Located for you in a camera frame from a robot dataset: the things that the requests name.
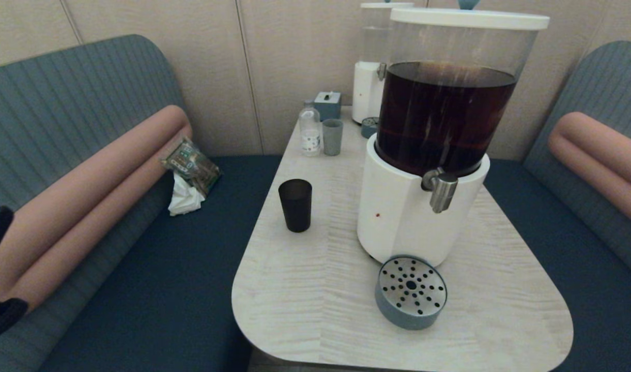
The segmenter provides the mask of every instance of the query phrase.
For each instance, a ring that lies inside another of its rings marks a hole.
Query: beverage dispenser
[[[366,147],[358,237],[384,262],[437,266],[490,168],[485,151],[549,17],[393,9],[377,134]]]
[[[414,7],[414,3],[362,3],[363,35],[359,61],[355,64],[352,118],[358,123],[379,116],[384,75],[389,57],[391,9]]]

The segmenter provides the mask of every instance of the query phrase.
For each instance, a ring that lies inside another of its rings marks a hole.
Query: beige wall panel
[[[304,99],[334,90],[351,104],[363,2],[239,0],[267,153],[283,153]]]
[[[233,0],[67,0],[84,42],[126,34],[152,40],[173,66],[194,139],[210,156],[261,153]]]
[[[631,41],[631,0],[609,2],[603,21],[589,45],[588,52],[616,40]]]
[[[452,0],[429,0],[430,7],[452,7]],[[493,158],[524,158],[568,75],[584,56],[603,19],[606,0],[482,0],[476,9],[526,12],[551,17],[540,32],[521,74],[488,154]]]
[[[77,44],[58,0],[0,0],[0,65]]]

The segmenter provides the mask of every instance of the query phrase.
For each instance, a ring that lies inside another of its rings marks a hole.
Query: table
[[[356,235],[365,141],[345,107],[339,156],[283,160],[233,283],[233,313],[261,351],[292,362],[406,370],[550,370],[573,342],[570,312],[550,278],[485,188],[467,227],[438,267],[449,297],[426,330],[380,313],[380,263]],[[311,228],[285,228],[278,187],[313,185]]]

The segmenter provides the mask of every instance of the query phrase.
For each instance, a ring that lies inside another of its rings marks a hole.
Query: white base
[[[365,118],[379,117],[384,93],[384,80],[377,77],[379,62],[355,64],[355,87],[352,92],[352,119],[362,122]]]
[[[435,214],[433,194],[421,189],[421,176],[401,171],[377,155],[374,134],[366,145],[357,235],[370,256],[384,263],[398,255],[424,259],[438,266],[446,259],[473,205],[488,170],[481,167],[460,177],[449,209]]]

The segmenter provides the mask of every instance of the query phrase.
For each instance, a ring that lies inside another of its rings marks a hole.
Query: striped upholstery
[[[585,57],[524,161],[524,167],[631,269],[631,221],[547,149],[547,137],[554,125],[561,116],[573,111],[585,113],[631,137],[631,42],[612,42]]]
[[[184,108],[156,45],[122,36],[0,67],[0,205],[19,209],[169,104]],[[37,370],[171,197],[164,177],[62,287],[0,337],[0,372]]]

